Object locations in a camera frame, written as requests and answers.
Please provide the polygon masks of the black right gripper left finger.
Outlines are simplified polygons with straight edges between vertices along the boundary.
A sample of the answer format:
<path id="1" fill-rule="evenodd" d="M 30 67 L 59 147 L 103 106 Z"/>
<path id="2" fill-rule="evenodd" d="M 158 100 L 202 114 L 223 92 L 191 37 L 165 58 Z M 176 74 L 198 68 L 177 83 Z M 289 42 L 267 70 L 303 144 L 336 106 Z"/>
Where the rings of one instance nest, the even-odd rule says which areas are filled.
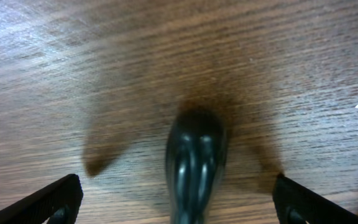
<path id="1" fill-rule="evenodd" d="M 82 199 L 79 176 L 68 174 L 0 210 L 0 224 L 74 224 Z"/>

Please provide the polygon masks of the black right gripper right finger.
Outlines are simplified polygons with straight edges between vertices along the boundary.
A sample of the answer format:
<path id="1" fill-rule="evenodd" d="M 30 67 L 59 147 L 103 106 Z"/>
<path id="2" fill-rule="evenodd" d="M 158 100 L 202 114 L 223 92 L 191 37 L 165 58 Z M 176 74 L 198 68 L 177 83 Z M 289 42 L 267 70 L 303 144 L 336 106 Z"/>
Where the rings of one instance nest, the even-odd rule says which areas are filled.
<path id="1" fill-rule="evenodd" d="M 277 175 L 273 202 L 280 224 L 358 224 L 358 216 L 297 182 Z"/>

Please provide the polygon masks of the black red screwdriver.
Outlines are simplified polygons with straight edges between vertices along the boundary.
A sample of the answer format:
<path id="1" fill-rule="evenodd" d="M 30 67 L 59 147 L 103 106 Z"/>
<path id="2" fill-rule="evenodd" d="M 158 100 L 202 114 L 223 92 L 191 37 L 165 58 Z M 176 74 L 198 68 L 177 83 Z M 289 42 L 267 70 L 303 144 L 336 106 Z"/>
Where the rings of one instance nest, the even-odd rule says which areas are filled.
<path id="1" fill-rule="evenodd" d="M 170 223 L 207 222 L 226 158 L 227 131 L 219 116 L 206 108 L 193 108 L 175 118 L 165 151 Z"/>

